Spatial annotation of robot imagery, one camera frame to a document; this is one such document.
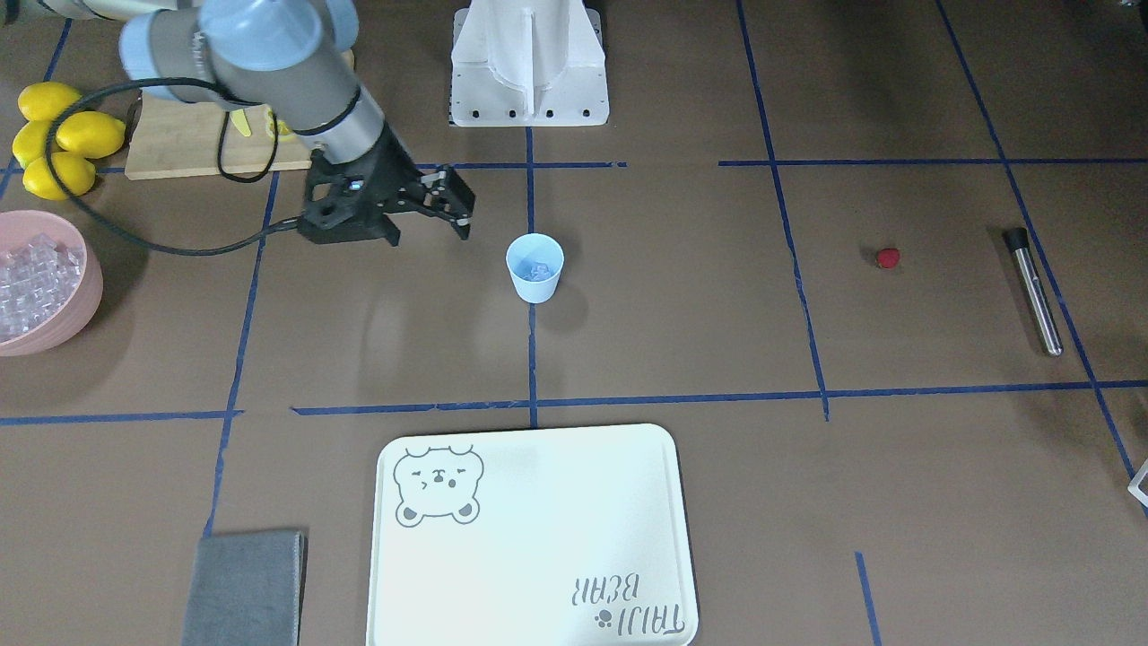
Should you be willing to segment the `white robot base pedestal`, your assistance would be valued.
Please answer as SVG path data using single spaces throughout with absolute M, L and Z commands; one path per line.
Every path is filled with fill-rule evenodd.
M 456 127 L 598 127 L 610 116 L 600 11 L 582 1 L 473 1 L 455 11 Z

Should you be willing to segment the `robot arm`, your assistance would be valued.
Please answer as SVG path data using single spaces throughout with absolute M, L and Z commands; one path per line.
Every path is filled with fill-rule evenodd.
M 140 91 L 224 109 L 266 106 L 310 153 L 300 215 L 269 224 L 235 252 L 280 231 L 312 244 L 382 239 L 397 246 L 394 215 L 447 221 L 468 239 L 475 196 L 451 165 L 426 173 L 346 60 L 360 32 L 352 1 L 3 1 L 3 25 L 59 16 L 121 21 L 126 81 L 65 100 L 52 120 L 104 98 Z

